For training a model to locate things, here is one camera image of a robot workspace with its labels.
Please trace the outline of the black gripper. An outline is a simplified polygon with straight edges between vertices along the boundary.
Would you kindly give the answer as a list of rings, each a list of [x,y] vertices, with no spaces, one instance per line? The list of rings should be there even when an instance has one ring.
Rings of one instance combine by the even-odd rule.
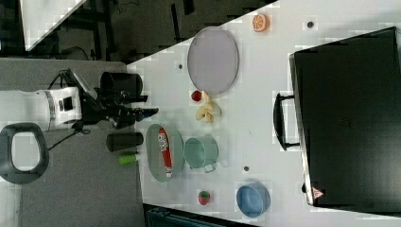
[[[92,92],[80,93],[81,113],[84,125],[95,125],[99,121],[108,120],[115,129],[121,129],[121,116],[124,109],[122,104],[146,102],[147,96],[125,94],[121,97],[114,90],[95,88]],[[159,112],[158,108],[128,108],[125,116],[130,121],[142,121]]]

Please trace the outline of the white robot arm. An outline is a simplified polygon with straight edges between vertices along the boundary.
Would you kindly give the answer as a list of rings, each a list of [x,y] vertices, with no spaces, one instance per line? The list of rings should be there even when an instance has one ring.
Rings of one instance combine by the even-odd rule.
[[[109,121],[116,129],[133,125],[159,112],[129,108],[126,101],[94,98],[77,87],[1,93],[1,178],[8,183],[32,183],[49,165],[47,131],[72,129],[86,133],[87,125]]]

